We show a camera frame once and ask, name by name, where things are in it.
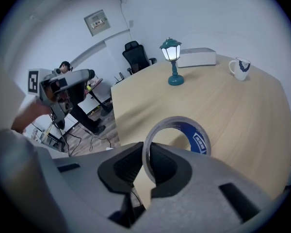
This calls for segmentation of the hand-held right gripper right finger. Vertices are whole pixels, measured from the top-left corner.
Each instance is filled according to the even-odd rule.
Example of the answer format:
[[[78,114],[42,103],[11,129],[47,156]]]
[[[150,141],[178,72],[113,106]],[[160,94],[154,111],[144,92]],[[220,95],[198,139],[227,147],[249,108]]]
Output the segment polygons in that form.
[[[251,233],[283,202],[224,162],[160,144],[150,150],[155,188],[145,213],[151,233]]]

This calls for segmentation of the blue tape roll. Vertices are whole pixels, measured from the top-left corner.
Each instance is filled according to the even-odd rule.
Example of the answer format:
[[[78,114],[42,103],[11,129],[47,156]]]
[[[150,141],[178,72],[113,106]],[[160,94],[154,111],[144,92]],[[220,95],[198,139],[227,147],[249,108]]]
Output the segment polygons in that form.
[[[147,176],[154,183],[154,172],[150,166],[150,146],[154,136],[163,129],[181,131],[188,139],[191,151],[211,155],[210,139],[203,127],[194,120],[184,116],[172,116],[159,121],[148,133],[142,149],[142,163]]]

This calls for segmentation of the black office chair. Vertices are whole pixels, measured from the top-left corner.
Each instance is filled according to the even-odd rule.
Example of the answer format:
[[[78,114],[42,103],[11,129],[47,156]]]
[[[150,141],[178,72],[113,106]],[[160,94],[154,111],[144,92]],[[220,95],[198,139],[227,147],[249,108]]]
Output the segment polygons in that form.
[[[130,75],[157,62],[156,58],[147,58],[143,45],[140,45],[137,41],[126,43],[122,55],[130,65],[127,69]]]

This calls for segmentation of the person's grey shirt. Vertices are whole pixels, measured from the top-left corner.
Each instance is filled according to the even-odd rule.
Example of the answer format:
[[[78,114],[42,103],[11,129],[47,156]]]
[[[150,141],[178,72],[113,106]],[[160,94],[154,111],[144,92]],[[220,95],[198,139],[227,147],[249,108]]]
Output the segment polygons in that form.
[[[23,97],[23,91],[0,67],[0,188],[13,207],[43,233],[67,233],[38,162],[38,148],[43,153],[47,148],[11,129]]]

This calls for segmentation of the grey wall electrical panel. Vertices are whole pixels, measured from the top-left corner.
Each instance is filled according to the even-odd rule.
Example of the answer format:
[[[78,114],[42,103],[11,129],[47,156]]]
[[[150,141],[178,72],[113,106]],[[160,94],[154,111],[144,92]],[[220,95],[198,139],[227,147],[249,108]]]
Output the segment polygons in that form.
[[[99,10],[86,16],[84,21],[91,36],[95,36],[110,28],[109,21],[103,10]]]

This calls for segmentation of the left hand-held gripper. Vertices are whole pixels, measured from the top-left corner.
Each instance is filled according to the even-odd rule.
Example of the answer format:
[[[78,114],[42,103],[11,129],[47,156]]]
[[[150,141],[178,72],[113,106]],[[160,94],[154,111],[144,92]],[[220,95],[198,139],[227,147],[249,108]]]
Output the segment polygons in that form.
[[[51,108],[53,119],[64,119],[74,106],[84,101],[84,82],[95,77],[92,69],[62,74],[59,69],[30,69],[28,93]]]

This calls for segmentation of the teal lantern lamp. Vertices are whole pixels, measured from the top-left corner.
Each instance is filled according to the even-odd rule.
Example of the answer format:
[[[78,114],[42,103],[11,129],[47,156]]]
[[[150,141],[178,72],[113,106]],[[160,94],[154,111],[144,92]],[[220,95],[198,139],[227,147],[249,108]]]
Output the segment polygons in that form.
[[[168,78],[168,84],[178,86],[184,83],[183,76],[178,74],[176,62],[180,58],[181,42],[168,37],[160,46],[166,59],[172,65],[172,75]]]

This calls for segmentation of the grey wall conduit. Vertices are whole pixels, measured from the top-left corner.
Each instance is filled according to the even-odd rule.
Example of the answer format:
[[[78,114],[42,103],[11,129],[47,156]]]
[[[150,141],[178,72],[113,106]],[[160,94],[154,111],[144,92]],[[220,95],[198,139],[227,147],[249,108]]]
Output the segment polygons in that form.
[[[111,40],[114,39],[120,35],[123,35],[125,33],[129,33],[129,30],[124,30],[121,31],[119,33],[116,33],[114,35],[111,35],[101,41],[99,41],[98,43],[94,44],[93,46],[91,46],[90,48],[88,48],[86,51],[84,51],[83,53],[81,53],[79,56],[77,56],[74,60],[72,60],[70,62],[70,64],[73,67],[77,67],[79,66],[82,62],[84,62],[86,59],[88,59],[90,56],[94,55],[95,53],[99,52],[100,50],[104,49],[105,47],[107,47],[107,40]]]

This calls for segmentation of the person's left forearm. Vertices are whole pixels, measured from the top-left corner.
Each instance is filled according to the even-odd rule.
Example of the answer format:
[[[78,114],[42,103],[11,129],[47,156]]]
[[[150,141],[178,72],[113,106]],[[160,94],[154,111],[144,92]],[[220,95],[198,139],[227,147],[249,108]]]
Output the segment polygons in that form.
[[[28,125],[33,123],[38,117],[51,113],[49,106],[43,105],[41,100],[34,98],[15,117],[11,129],[23,133]]]

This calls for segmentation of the white mug with dark print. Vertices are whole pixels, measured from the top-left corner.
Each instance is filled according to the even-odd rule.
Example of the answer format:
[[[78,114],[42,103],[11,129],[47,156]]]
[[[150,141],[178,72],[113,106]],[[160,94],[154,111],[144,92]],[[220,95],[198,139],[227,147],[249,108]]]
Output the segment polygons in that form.
[[[251,67],[251,62],[241,57],[236,57],[228,63],[230,72],[239,81],[244,81]]]

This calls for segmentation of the white flat box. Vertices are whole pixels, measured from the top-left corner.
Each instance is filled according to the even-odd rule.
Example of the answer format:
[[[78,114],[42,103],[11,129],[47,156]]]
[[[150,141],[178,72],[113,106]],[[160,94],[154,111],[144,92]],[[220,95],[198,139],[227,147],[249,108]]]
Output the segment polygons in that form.
[[[197,67],[216,65],[216,51],[209,48],[181,49],[177,67]]]

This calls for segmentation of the round black pedestal table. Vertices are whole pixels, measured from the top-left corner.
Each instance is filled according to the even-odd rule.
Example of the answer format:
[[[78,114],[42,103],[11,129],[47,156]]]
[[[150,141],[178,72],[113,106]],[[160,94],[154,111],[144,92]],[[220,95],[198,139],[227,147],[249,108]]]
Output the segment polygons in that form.
[[[93,92],[94,88],[96,88],[102,81],[102,78],[89,80],[89,84],[87,85],[87,93],[90,94],[99,103],[100,107],[102,108],[100,115],[105,117],[113,110],[113,106],[111,104],[105,105],[102,103]]]

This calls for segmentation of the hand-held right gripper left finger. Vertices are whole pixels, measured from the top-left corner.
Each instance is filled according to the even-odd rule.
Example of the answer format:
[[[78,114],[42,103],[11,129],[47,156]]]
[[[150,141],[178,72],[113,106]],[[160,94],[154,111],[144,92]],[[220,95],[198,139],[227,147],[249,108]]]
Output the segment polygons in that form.
[[[131,203],[142,143],[51,161],[51,233],[146,233]]]

